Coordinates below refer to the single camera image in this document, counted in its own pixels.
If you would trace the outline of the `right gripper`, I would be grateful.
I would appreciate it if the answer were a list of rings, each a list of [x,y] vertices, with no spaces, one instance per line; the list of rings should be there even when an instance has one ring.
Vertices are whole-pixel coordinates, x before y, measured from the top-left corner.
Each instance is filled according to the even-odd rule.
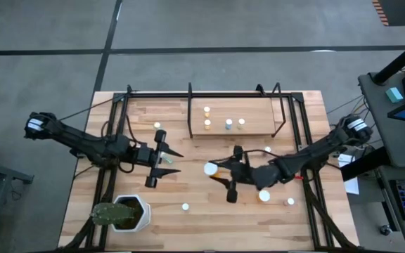
[[[235,145],[233,149],[233,156],[221,160],[218,163],[219,167],[226,168],[230,171],[231,180],[210,176],[212,180],[221,183],[227,188],[226,200],[230,203],[236,203],[238,192],[236,190],[237,183],[254,185],[252,179],[252,170],[250,166],[248,154],[239,145]]]

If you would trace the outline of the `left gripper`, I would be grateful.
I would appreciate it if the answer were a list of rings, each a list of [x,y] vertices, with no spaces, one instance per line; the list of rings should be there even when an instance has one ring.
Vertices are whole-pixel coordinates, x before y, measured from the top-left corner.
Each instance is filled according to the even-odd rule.
[[[161,154],[167,153],[169,155],[183,157],[183,155],[172,150],[167,143],[165,143],[166,138],[165,130],[157,130],[155,134],[154,141],[157,143],[156,148],[149,148],[147,144],[142,143],[139,148],[139,154],[137,161],[140,164],[150,167],[149,175],[146,177],[145,186],[146,187],[156,187],[158,179],[161,179],[163,176],[173,173],[179,173],[178,169],[161,169],[158,167],[161,160]]]

